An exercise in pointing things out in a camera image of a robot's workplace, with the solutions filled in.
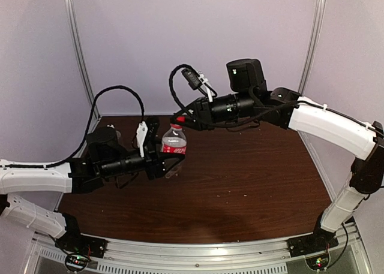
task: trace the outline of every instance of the bottle cap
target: bottle cap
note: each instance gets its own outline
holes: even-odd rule
[[[176,121],[179,121],[179,122],[185,122],[185,116],[179,116],[176,118]],[[177,124],[171,124],[170,126],[176,128],[176,129],[181,129],[182,126],[180,125],[177,125]]]

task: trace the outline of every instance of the wooden table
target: wooden table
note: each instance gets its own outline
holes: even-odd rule
[[[130,147],[137,117],[105,117]],[[159,136],[169,129],[161,117]],[[161,243],[216,243],[311,232],[330,203],[298,133],[264,123],[229,133],[185,129],[187,157],[178,177],[144,173],[122,190],[65,194],[59,211],[83,233]]]

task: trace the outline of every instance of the white wall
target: white wall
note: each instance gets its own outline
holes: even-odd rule
[[[53,161],[79,145],[89,105],[64,0],[0,0],[0,157]],[[52,208],[58,193],[29,193]],[[33,231],[0,219],[1,273],[19,273]]]
[[[323,28],[305,95],[348,115],[384,122],[383,0],[327,0]],[[338,192],[353,155],[310,139]],[[355,214],[376,274],[384,269],[384,193],[374,194]]]
[[[181,63],[203,71],[220,95],[230,92],[226,63],[259,58],[270,89],[297,89],[316,0],[74,0],[94,92],[125,84],[152,114],[178,110],[168,88]],[[197,98],[184,79],[176,91]],[[138,114],[125,93],[100,99],[100,113]]]

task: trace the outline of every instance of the water bottle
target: water bottle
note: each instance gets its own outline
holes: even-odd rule
[[[179,116],[176,118],[177,121],[184,122],[185,117]],[[179,153],[184,154],[187,150],[187,138],[182,130],[182,127],[177,124],[171,124],[170,130],[168,130],[161,140],[161,151],[165,153]],[[173,175],[178,175],[181,171],[181,163],[177,164],[169,170],[166,174],[166,178],[170,178]]]

